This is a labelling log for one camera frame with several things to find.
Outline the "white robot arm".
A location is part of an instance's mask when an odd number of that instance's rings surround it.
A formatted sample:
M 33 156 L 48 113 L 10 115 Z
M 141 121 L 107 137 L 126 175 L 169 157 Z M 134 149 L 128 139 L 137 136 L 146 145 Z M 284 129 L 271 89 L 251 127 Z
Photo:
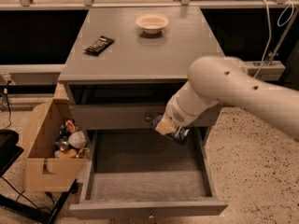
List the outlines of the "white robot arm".
M 251 114 L 299 140 L 299 91 L 263 82 L 248 75 L 235 57 L 207 56 L 189 67 L 187 82 L 171 97 L 153 129 L 183 144 L 188 126 L 219 103 Z

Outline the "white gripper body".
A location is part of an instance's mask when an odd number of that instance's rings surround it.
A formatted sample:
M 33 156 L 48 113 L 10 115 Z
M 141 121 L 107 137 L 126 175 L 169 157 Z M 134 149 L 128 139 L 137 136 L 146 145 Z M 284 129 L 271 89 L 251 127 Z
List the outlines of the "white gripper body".
M 186 82 L 168 101 L 164 117 L 174 127 L 186 127 L 218 103 L 218 100 L 199 95 L 191 83 Z

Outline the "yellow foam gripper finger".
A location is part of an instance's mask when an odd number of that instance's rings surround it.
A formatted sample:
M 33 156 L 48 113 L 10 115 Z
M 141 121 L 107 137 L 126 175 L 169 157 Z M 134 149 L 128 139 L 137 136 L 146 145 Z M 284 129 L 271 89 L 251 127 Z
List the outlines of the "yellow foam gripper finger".
M 161 135 L 166 135 L 173 133 L 176 130 L 176 126 L 168 116 L 162 115 L 156 119 L 155 130 Z

